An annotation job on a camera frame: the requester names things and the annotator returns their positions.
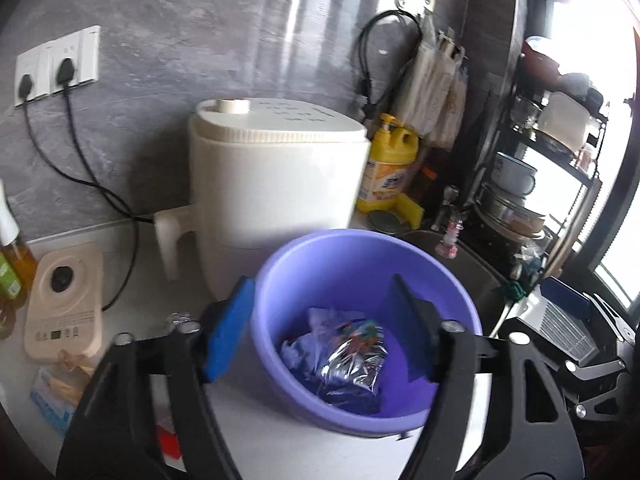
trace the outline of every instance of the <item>wall socket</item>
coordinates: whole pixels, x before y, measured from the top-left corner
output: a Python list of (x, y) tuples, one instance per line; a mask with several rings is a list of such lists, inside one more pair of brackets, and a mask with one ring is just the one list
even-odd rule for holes
[(33, 80), (33, 89), (27, 101), (61, 91), (62, 86), (56, 84), (56, 75), (62, 60), (67, 57), (76, 67), (69, 86), (97, 81), (99, 46), (100, 27), (94, 25), (20, 54), (15, 61), (15, 105), (21, 104), (18, 87), (24, 74), (29, 74)]

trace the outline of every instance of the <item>white air fryer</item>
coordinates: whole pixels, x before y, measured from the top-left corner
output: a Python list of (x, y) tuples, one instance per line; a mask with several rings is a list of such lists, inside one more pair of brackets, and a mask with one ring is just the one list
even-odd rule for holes
[(369, 146), (360, 123), (321, 106), (201, 102), (190, 119), (192, 205), (155, 218), (168, 277), (178, 275), (175, 244), (187, 231), (210, 289), (226, 298), (290, 240), (346, 228)]

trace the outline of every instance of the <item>black power cord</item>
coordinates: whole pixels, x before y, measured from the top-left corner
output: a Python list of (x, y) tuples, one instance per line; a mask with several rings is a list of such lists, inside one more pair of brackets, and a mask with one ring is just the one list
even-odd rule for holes
[[(386, 87), (385, 91), (382, 93), (380, 98), (377, 101), (374, 101), (371, 97), (373, 83), (371, 80), (371, 72), (369, 71), (369, 59), (367, 59), (367, 45), (369, 44), (369, 35), (373, 28), (379, 23), (381, 20), (388, 18), (389, 16), (405, 16), (412, 20), (418, 28), (418, 37), (415, 41), (415, 46), (412, 49), (411, 54), (408, 59), (404, 62), (404, 64), (398, 69), (396, 74), (391, 79), (391, 82)], [(380, 12), (380, 14), (376, 14), (373, 18), (371, 18), (358, 35), (358, 62), (360, 64), (360, 70), (362, 72), (362, 81), (360, 83), (360, 94), (364, 96), (367, 100), (366, 104), (362, 107), (362, 111), (365, 115), (365, 120), (371, 120), (374, 118), (376, 113), (376, 108), (378, 105), (386, 98), (395, 96), (396, 92), (400, 88), (402, 81), (404, 79), (404, 75), (407, 70), (411, 66), (411, 63), (415, 59), (415, 56), (418, 54), (418, 48), (420, 47), (420, 42), (422, 41), (422, 29), (420, 28), (420, 21), (416, 16), (402, 9), (392, 9), (386, 10), (385, 12)]]
[(138, 222), (143, 221), (143, 222), (153, 223), (153, 221), (147, 218), (140, 218), (140, 217), (134, 216), (129, 205), (121, 197), (115, 194), (113, 191), (102, 186), (98, 182), (98, 179), (96, 178), (94, 172), (91, 170), (91, 167), (89, 167), (89, 164), (87, 163), (84, 157), (84, 154), (80, 149), (80, 145), (78, 143), (78, 136), (76, 134), (76, 129), (73, 122), (73, 112), (71, 109), (71, 101), (68, 95), (68, 91), (69, 91), (68, 83), (73, 79), (74, 72), (75, 72), (75, 69), (73, 67), (72, 61), (68, 58), (65, 59), (60, 65), (60, 70), (58, 71), (56, 82), (63, 86), (63, 93), (65, 95), (65, 103), (66, 103), (66, 114), (69, 121), (69, 131), (71, 133), (72, 142), (74, 144), (76, 151), (78, 152), (80, 159), (82, 160), (82, 165), (84, 166), (84, 168), (87, 170), (87, 173), (89, 173), (91, 177), (91, 181), (83, 180), (81, 178), (76, 178), (60, 170), (60, 168), (57, 167), (52, 160), (50, 160), (47, 154), (42, 151), (35, 137), (35, 134), (33, 133), (33, 127), (31, 126), (31, 121), (28, 113), (27, 96), (30, 94), (31, 89), (33, 88), (33, 80), (28, 74), (25, 74), (24, 76), (22, 76), (22, 79), (20, 80), (20, 86), (18, 86), (18, 97), (22, 100), (22, 110), (24, 112), (24, 121), (27, 128), (27, 134), (31, 139), (31, 142), (33, 143), (34, 148), (42, 158), (42, 160), (59, 176), (66, 178), (67, 180), (74, 182), (75, 184), (81, 184), (82, 186), (87, 186), (87, 187), (92, 187), (94, 189), (97, 189), (100, 192), (100, 194), (104, 197), (104, 199), (109, 203), (109, 205), (111, 205), (111, 207), (113, 207), (118, 213), (123, 215), (125, 218), (130, 218), (132, 220), (133, 250), (131, 254), (131, 260), (129, 263), (129, 269), (127, 270), (124, 280), (122, 280), (122, 284), (120, 285), (120, 288), (114, 294), (113, 298), (111, 298), (111, 301), (109, 301), (109, 303), (107, 303), (102, 308), (102, 311), (105, 312), (109, 310), (116, 303), (116, 301), (118, 301), (118, 298), (120, 298), (122, 291), (127, 286), (127, 283), (129, 283), (129, 279), (133, 272), (134, 266), (136, 265), (136, 259), (138, 257), (138, 248), (140, 246), (140, 229), (138, 227)]

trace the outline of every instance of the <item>black metal shelf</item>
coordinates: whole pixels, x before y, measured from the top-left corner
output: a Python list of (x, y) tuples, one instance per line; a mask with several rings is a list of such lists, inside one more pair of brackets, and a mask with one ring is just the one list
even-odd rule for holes
[[(537, 130), (532, 130), (533, 133), (543, 135), (542, 132), (538, 132)], [(569, 173), (572, 177), (578, 180), (581, 184), (587, 187), (591, 187), (593, 183), (594, 174), (591, 176), (584, 174), (582, 171), (577, 169), (576, 167), (570, 164), (571, 159), (568, 154), (558, 153), (552, 147), (549, 146), (544, 140), (533, 140), (527, 134), (527, 130), (524, 132), (519, 132), (517, 130), (513, 130), (512, 128), (505, 128), (505, 133), (511, 138), (517, 140), (518, 142), (524, 144), (528, 148), (535, 150), (540, 155), (543, 155), (545, 158), (548, 158), (552, 163), (556, 166), (559, 166), (567, 173)]]

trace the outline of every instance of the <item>green label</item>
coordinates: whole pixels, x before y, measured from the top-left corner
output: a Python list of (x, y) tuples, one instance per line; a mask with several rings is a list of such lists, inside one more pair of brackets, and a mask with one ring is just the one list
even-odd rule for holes
[(8, 300), (14, 300), (22, 290), (20, 279), (2, 253), (0, 253), (0, 290)]

